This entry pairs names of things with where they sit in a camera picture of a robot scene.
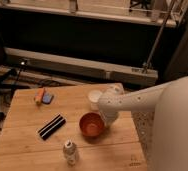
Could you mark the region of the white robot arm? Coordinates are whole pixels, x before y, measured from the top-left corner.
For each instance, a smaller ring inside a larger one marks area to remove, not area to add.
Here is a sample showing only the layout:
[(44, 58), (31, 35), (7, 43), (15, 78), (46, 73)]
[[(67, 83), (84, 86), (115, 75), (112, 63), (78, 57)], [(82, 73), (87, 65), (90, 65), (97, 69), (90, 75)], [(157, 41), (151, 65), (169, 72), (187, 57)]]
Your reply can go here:
[(188, 171), (188, 76), (122, 94), (116, 86), (99, 98), (106, 125), (119, 111), (155, 110), (150, 171)]

